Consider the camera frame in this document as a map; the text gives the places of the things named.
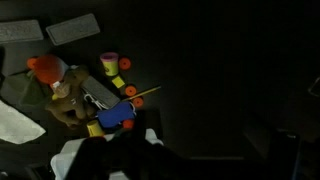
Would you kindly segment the white towel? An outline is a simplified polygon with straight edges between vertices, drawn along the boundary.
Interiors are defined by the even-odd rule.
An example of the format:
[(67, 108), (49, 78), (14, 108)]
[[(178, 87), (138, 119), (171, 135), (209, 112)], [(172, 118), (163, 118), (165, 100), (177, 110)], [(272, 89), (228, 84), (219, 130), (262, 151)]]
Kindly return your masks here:
[(45, 133), (46, 130), (32, 119), (14, 107), (0, 101), (1, 140), (13, 144), (23, 144), (33, 141)]

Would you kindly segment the clear plastic bin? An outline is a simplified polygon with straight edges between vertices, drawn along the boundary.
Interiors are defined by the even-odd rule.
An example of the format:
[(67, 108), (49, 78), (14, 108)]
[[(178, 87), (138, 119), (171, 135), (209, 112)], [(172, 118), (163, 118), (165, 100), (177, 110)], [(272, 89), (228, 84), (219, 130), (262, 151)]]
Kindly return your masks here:
[[(145, 134), (145, 139), (151, 144), (160, 144), (164, 146), (163, 142), (158, 139), (155, 131), (148, 128)], [(115, 134), (104, 135), (106, 140), (112, 140)], [(67, 141), (60, 153), (54, 155), (51, 159), (51, 167), (55, 175), (55, 180), (64, 180), (69, 168), (76, 156), (80, 145), (86, 138)], [(129, 180), (122, 171), (111, 173), (109, 180)]]

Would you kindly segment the wooden pencil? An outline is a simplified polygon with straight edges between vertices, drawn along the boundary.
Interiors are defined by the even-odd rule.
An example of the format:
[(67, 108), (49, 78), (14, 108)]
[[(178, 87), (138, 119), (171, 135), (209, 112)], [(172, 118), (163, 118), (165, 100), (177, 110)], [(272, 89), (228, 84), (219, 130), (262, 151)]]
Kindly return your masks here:
[(129, 100), (132, 100), (132, 99), (134, 99), (134, 98), (137, 98), (137, 97), (140, 97), (140, 96), (149, 94), (149, 93), (151, 93), (151, 92), (157, 91), (157, 90), (159, 90), (159, 89), (161, 89), (161, 86), (156, 86), (156, 87), (153, 87), (153, 88), (149, 88), (149, 89), (147, 89), (147, 90), (145, 90), (145, 91), (142, 91), (142, 92), (140, 92), (140, 93), (138, 93), (138, 94), (136, 94), (136, 95), (134, 95), (134, 96), (127, 97), (127, 98), (123, 99), (122, 101), (129, 101)]

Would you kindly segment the orange disc lower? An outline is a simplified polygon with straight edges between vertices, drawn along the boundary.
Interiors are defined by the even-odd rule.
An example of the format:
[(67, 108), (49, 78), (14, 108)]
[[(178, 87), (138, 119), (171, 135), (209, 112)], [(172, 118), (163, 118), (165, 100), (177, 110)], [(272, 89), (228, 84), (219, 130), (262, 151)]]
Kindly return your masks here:
[(132, 103), (136, 108), (140, 108), (143, 106), (144, 100), (142, 97), (137, 97), (132, 100)]

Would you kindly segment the orange disc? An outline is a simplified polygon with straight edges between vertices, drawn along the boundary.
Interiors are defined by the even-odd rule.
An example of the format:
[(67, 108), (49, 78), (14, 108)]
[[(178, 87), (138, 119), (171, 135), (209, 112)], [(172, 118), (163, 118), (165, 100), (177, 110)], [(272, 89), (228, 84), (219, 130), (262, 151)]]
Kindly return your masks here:
[(137, 97), (132, 100), (132, 103), (136, 108), (140, 108), (143, 106), (144, 100), (142, 97)]
[(131, 67), (131, 60), (127, 57), (122, 57), (119, 59), (119, 68), (121, 70), (128, 70)]
[(132, 119), (127, 119), (122, 122), (122, 126), (125, 129), (132, 129), (134, 126), (134, 121)]
[(128, 85), (125, 88), (125, 94), (129, 97), (134, 96), (137, 94), (137, 89), (134, 85)]

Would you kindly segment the orange disc middle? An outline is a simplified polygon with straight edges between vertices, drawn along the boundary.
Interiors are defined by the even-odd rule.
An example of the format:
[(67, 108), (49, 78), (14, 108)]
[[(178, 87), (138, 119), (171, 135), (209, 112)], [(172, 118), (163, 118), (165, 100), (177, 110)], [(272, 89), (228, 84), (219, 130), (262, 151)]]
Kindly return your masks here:
[(137, 94), (137, 89), (134, 85), (128, 85), (125, 88), (125, 94), (129, 97), (134, 96)]

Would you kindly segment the blue eraser block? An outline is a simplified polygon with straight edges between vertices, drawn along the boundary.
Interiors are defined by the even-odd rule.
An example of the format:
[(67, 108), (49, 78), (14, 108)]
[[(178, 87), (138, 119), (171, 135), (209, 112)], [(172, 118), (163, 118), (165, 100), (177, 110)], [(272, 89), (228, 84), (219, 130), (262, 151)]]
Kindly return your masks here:
[(135, 108), (130, 102), (121, 102), (108, 110), (97, 112), (97, 118), (104, 128), (112, 128), (124, 120), (135, 118)]

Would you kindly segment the yellow square block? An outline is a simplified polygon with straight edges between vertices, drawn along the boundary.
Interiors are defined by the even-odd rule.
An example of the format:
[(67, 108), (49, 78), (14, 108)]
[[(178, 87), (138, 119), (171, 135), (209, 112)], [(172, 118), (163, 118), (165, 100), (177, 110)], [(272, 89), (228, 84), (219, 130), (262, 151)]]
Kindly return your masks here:
[(125, 85), (124, 80), (120, 76), (116, 76), (115, 78), (112, 79), (112, 83), (117, 87), (121, 88), (122, 86)]

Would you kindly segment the orange disc top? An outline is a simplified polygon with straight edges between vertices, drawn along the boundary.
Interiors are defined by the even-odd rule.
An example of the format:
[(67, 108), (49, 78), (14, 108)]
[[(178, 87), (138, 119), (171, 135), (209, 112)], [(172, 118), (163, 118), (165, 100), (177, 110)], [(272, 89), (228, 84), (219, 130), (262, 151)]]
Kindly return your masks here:
[(131, 67), (131, 60), (127, 57), (122, 57), (119, 59), (119, 68), (121, 70), (128, 70)]

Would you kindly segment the orange disc bottom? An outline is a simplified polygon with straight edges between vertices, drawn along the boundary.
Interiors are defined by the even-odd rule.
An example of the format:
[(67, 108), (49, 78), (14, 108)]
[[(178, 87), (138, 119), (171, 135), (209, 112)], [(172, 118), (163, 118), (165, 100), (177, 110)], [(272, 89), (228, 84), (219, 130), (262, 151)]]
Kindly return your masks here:
[(127, 119), (122, 122), (122, 126), (125, 129), (132, 129), (134, 126), (134, 121), (132, 119)]

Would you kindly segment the yellow play-doh can pink lid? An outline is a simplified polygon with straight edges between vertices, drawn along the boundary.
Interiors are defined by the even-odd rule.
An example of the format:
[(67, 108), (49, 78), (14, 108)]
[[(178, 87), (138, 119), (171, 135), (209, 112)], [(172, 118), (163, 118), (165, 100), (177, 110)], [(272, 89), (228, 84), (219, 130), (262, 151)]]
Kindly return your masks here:
[(115, 52), (106, 52), (100, 55), (100, 60), (107, 76), (115, 76), (118, 74), (118, 59), (119, 55)]

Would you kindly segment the grey eraser block middle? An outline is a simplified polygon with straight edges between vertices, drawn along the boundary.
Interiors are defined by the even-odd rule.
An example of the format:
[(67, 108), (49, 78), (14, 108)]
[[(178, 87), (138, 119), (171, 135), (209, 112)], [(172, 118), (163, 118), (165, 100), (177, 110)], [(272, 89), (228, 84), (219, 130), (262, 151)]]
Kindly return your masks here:
[(84, 99), (95, 104), (100, 110), (111, 109), (120, 102), (115, 94), (92, 76), (82, 82), (81, 89), (84, 93)]

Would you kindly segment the red ball toy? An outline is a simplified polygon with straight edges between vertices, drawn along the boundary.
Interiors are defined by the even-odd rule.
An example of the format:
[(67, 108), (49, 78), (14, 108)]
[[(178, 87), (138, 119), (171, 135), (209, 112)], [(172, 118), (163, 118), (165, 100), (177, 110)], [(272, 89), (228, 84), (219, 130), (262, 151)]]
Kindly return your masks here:
[(45, 84), (60, 81), (65, 72), (62, 60), (51, 54), (39, 56), (34, 62), (33, 70), (38, 80)]

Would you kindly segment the green plush toy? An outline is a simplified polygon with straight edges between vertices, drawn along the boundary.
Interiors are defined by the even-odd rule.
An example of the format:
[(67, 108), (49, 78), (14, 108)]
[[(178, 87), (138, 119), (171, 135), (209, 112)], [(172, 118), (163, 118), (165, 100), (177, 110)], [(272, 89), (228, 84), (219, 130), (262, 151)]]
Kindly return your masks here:
[(43, 109), (50, 101), (52, 90), (38, 81), (31, 72), (6, 76), (1, 81), (0, 98), (17, 109)]

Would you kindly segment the grey eraser block far left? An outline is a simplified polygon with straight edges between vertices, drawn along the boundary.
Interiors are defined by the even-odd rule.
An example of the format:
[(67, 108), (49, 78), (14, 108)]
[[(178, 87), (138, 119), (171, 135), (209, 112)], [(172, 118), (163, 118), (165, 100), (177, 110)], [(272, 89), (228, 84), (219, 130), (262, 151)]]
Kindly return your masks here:
[(37, 20), (0, 23), (0, 43), (37, 41), (44, 38)]

